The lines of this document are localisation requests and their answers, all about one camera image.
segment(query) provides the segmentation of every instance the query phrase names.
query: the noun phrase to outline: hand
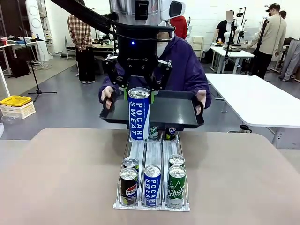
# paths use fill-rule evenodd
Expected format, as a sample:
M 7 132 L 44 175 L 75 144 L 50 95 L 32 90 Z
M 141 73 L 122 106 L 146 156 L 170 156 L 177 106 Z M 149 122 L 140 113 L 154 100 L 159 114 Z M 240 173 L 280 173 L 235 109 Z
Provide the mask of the hand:
M 113 88 L 111 86 L 107 86 L 106 88 L 104 88 L 101 94 L 101 101 L 103 101 L 106 97 L 110 98 L 112 96 L 112 93 Z M 107 109 L 110 109 L 112 106 L 112 102 L 110 100 L 107 100 L 105 106 Z
M 203 106 L 205 107 L 205 103 L 206 103 L 206 90 L 199 90 L 196 94 L 197 99 L 199 102 L 202 102 Z M 199 115 L 201 113 L 201 106 L 198 105 L 196 107 L 196 111 L 197 111 L 197 115 Z

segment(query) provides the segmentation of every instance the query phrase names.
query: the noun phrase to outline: plaid shirt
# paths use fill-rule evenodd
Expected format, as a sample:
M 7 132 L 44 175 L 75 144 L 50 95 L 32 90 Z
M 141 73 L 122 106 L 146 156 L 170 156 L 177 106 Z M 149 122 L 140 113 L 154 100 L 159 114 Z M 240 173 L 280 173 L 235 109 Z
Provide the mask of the plaid shirt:
M 73 15 L 69 16 L 67 25 L 72 41 L 78 49 L 81 50 L 93 46 L 91 39 L 92 33 L 89 25 Z

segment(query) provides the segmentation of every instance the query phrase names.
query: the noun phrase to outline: white tower fan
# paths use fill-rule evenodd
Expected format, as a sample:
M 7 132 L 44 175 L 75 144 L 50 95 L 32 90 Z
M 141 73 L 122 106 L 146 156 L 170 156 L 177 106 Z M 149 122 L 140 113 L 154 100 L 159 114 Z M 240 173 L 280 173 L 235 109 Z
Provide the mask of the white tower fan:
M 44 31 L 38 10 L 38 2 L 36 0 L 26 0 L 25 4 L 31 32 L 36 37 L 38 35 L 41 40 L 44 40 L 38 42 L 38 47 L 40 49 L 40 58 L 42 59 L 42 61 L 49 61 L 48 49 L 45 42 Z

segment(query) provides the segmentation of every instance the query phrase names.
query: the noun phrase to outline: person holding tray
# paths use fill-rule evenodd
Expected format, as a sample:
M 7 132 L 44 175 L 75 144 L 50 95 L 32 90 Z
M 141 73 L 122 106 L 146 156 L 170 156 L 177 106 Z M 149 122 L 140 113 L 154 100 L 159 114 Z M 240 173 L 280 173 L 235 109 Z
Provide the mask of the person holding tray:
M 159 39 L 167 39 L 169 33 L 159 33 Z M 195 55 L 192 46 L 182 38 L 175 36 L 170 42 L 157 43 L 157 56 L 160 60 L 171 60 L 172 72 L 165 90 L 173 91 L 191 91 L 197 99 L 203 103 L 207 109 L 211 104 L 211 95 L 205 72 Z M 122 67 L 116 66 L 119 74 L 124 73 Z M 154 70 L 154 76 L 159 81 L 162 77 L 159 69 Z M 128 90 L 135 87 L 147 87 L 147 83 L 143 77 L 132 76 L 128 86 Z M 103 86 L 99 90 L 99 100 L 103 103 L 105 97 L 110 98 L 111 93 L 116 90 L 121 94 L 119 87 L 112 85 L 108 76 L 103 81 Z M 110 109 L 112 103 L 107 100 L 106 108 Z M 200 105 L 196 108 L 197 115 L 200 114 Z

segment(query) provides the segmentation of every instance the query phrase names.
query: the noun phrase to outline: beige jacket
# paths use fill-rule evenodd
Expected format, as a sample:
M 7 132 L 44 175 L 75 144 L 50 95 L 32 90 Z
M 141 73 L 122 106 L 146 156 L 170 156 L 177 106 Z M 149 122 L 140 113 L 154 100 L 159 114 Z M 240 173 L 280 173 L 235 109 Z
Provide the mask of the beige jacket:
M 260 52 L 273 55 L 274 51 L 280 53 L 286 34 L 286 22 L 281 18 L 280 14 L 271 16 L 267 23 Z M 259 37 L 253 40 L 250 46 L 257 44 Z

